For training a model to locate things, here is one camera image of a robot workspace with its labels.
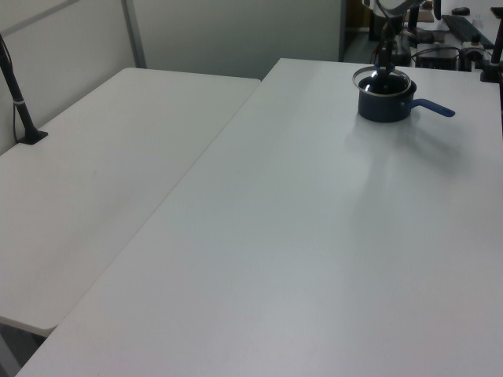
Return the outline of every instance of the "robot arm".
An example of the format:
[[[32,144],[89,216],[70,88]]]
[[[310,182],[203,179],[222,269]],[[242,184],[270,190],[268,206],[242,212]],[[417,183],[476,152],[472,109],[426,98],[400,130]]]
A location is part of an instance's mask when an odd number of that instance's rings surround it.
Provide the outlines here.
[[[403,17],[407,10],[419,7],[425,0],[362,0],[376,16],[374,32],[381,37],[378,66],[380,71],[392,71],[391,55],[395,35],[402,29]]]

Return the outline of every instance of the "floor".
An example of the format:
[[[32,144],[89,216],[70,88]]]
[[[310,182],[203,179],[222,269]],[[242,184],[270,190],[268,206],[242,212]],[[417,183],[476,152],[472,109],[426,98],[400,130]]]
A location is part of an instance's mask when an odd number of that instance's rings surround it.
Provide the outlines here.
[[[0,377],[14,377],[45,338],[0,324]]]

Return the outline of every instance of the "keyboard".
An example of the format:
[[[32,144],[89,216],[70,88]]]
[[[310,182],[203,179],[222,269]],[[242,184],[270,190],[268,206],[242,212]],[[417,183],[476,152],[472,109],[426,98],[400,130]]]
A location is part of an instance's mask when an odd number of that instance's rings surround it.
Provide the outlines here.
[[[462,42],[470,42],[472,40],[472,36],[475,34],[480,34],[480,43],[484,46],[484,49],[493,49],[494,44],[487,39],[485,35],[483,35],[479,29],[473,26],[470,21],[462,16],[449,16],[443,15],[443,20],[446,22],[447,26],[450,29],[450,32],[454,34],[454,36],[460,39]]]

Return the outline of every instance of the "black stand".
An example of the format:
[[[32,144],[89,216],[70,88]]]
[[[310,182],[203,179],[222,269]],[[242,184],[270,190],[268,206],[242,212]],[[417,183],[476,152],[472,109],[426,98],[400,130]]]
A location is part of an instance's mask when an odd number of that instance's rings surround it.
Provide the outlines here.
[[[28,145],[36,144],[47,136],[47,132],[37,130],[31,121],[30,113],[24,103],[19,85],[17,85],[12,62],[9,59],[9,54],[7,53],[6,44],[3,41],[2,35],[0,35],[0,68],[2,68],[3,76],[6,78],[10,94],[13,96],[14,105],[24,125],[24,137],[19,140],[19,142]]]
[[[503,19],[500,21],[500,27],[497,30],[497,37],[494,43],[493,56],[490,62],[485,64],[483,72],[480,74],[480,81],[483,82],[500,82],[501,72],[501,51],[503,50]]]

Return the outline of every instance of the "saucepan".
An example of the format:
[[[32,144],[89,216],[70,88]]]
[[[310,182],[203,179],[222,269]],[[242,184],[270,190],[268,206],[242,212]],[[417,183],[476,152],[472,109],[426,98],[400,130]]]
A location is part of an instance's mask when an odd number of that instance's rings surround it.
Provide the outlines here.
[[[398,122],[407,118],[416,106],[446,117],[456,114],[435,102],[414,100],[416,83],[408,75],[395,69],[383,72],[375,67],[362,68],[354,73],[353,83],[360,90],[358,112],[374,122]]]

